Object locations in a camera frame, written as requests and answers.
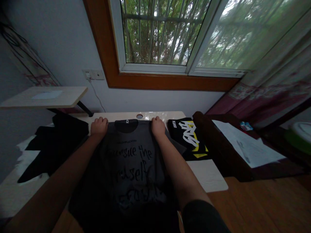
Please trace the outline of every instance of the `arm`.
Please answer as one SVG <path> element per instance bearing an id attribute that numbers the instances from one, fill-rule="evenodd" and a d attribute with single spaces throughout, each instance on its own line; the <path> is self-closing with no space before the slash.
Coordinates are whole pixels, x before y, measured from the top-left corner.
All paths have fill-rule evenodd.
<path id="1" fill-rule="evenodd" d="M 107 119 L 91 125 L 91 136 L 11 219 L 4 232 L 51 232 L 80 181 L 93 152 L 107 132 Z"/>
<path id="2" fill-rule="evenodd" d="M 181 210 L 193 200 L 204 200 L 211 204 L 191 168 L 165 135 L 164 122 L 158 116 L 152 118 L 152 133 L 160 146 Z"/>

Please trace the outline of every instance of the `hole in desk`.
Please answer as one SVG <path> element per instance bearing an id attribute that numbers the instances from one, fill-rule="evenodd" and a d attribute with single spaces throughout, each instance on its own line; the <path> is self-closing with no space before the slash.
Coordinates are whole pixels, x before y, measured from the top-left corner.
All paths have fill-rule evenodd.
<path id="1" fill-rule="evenodd" d="M 139 119 L 139 120 L 142 119 L 143 117 L 144 117 L 144 116 L 141 115 L 141 114 L 138 114 L 138 115 L 136 116 L 136 118 Z"/>

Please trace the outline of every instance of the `person's left hand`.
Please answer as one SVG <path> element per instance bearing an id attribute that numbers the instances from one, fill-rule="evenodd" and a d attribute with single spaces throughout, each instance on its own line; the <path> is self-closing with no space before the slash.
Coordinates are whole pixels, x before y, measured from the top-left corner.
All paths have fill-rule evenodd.
<path id="1" fill-rule="evenodd" d="M 107 133 L 108 129 L 108 119 L 103 119 L 100 117 L 99 119 L 95 119 L 95 121 L 91 124 L 91 136 L 97 135 L 100 137 L 104 137 Z"/>

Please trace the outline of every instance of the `yellow graphic print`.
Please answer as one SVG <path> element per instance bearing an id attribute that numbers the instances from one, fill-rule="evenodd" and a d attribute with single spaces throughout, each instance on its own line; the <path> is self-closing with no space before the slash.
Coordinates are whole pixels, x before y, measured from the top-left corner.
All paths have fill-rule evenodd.
<path id="1" fill-rule="evenodd" d="M 187 121 L 188 122 L 188 126 L 190 127 L 190 128 L 193 128 L 194 127 L 194 122 L 193 121 Z M 195 134 L 195 132 L 193 132 L 193 137 L 196 139 L 196 140 L 198 140 L 198 138 L 197 138 L 197 135 Z M 193 152 L 196 152 L 196 151 L 199 151 L 199 143 L 197 143 L 196 142 L 196 147 L 193 149 Z M 205 156 L 205 155 L 207 155 L 207 154 L 193 154 L 197 159 L 198 158 L 201 158 L 201 157 L 203 157 L 203 156 Z"/>

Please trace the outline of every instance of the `electrical outlet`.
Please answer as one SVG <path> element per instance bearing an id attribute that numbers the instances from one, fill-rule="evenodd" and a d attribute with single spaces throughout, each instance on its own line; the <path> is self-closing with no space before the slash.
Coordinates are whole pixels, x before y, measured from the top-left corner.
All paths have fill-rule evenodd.
<path id="1" fill-rule="evenodd" d="M 105 80 L 104 75 L 101 70 L 92 70 L 92 79 L 95 80 Z"/>
<path id="2" fill-rule="evenodd" d="M 90 80 L 92 79 L 92 71 L 91 70 L 82 70 L 85 79 Z"/>
<path id="3" fill-rule="evenodd" d="M 101 70 L 82 70 L 82 72 L 87 80 L 105 80 Z"/>

